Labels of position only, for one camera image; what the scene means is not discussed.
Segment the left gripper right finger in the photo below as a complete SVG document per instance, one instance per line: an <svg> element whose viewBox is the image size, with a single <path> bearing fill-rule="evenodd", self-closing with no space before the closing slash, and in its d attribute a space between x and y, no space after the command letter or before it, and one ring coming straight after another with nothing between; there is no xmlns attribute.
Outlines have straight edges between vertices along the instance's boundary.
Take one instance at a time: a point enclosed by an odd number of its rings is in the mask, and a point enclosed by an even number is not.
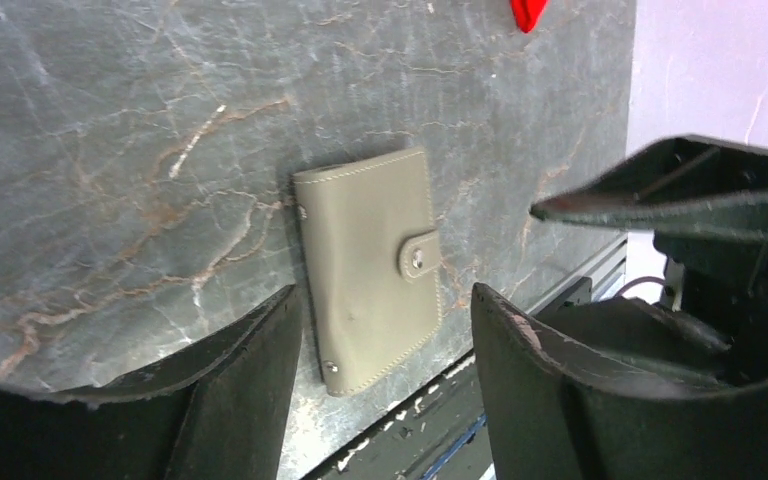
<svg viewBox="0 0 768 480"><path fill-rule="evenodd" d="M768 377L700 320L613 298L471 322L500 479L768 479Z"/></svg>

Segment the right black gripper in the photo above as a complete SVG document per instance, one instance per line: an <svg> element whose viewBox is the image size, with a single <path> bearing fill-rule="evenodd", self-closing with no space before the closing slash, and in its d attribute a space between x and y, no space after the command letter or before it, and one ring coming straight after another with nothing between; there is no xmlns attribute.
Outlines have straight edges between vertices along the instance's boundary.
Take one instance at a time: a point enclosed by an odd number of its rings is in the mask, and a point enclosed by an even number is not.
<svg viewBox="0 0 768 480"><path fill-rule="evenodd" d="M665 258L656 302L617 294L541 313L540 322L679 378L735 386L768 379L768 149L695 135L661 139L530 213L652 230Z"/></svg>

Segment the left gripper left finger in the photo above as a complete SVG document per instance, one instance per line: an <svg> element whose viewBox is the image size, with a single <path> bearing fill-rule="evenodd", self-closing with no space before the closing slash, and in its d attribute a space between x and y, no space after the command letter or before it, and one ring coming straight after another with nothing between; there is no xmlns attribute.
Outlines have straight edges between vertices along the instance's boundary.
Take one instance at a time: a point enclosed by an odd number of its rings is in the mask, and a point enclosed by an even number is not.
<svg viewBox="0 0 768 480"><path fill-rule="evenodd" d="M0 384L0 479L273 479L301 336L288 285L108 385Z"/></svg>

